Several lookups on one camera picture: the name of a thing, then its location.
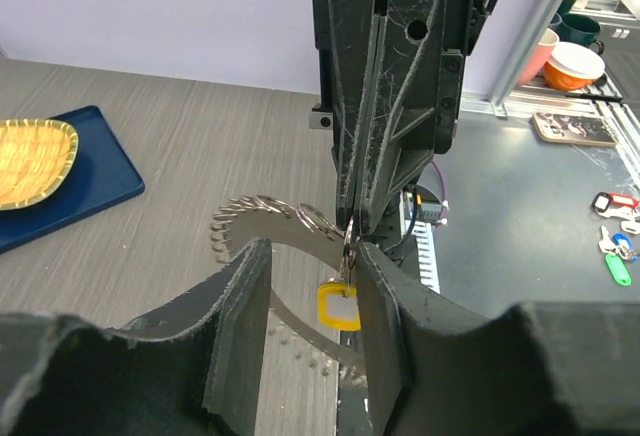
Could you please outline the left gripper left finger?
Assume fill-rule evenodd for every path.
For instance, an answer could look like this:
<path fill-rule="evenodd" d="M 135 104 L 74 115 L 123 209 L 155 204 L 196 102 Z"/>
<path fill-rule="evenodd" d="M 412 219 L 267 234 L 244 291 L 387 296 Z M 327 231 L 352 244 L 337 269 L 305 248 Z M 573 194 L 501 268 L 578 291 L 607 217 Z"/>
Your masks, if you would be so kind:
<path fill-rule="evenodd" d="M 219 272 L 121 328 L 78 316 L 1 317 L 5 435 L 250 435 L 272 248 L 250 241 Z"/>

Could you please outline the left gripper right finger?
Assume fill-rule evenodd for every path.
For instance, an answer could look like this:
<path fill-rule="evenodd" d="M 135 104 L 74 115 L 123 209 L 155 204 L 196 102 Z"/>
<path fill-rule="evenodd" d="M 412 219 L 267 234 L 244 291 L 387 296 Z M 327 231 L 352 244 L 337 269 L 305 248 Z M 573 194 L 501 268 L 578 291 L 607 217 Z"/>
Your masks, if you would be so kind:
<path fill-rule="evenodd" d="M 480 316 L 357 247 L 377 435 L 635 435 L 639 308 L 524 302 Z"/>

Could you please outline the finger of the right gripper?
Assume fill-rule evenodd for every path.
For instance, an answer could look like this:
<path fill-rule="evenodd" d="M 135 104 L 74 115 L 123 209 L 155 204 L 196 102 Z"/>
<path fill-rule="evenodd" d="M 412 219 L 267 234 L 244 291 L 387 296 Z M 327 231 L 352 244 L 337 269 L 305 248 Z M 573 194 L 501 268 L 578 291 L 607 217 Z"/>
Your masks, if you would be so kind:
<path fill-rule="evenodd" d="M 336 222 L 346 226 L 375 226 L 380 211 L 366 198 L 364 155 L 371 113 L 362 109 L 370 80 L 369 49 L 376 46 L 371 28 L 375 0 L 328 0 L 333 69 L 334 115 L 339 136 L 337 158 Z"/>
<path fill-rule="evenodd" d="M 389 201 L 433 158 L 445 6 L 373 0 L 352 210 L 361 234 L 374 232 Z"/>

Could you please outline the yellow key tag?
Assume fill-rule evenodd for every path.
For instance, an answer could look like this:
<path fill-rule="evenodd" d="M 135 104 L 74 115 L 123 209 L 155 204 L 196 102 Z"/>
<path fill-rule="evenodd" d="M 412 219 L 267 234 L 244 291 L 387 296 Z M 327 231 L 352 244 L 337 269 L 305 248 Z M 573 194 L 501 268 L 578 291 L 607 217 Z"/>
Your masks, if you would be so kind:
<path fill-rule="evenodd" d="M 318 321 L 333 330 L 357 332 L 361 322 L 357 290 L 344 281 L 329 280 L 317 289 Z"/>

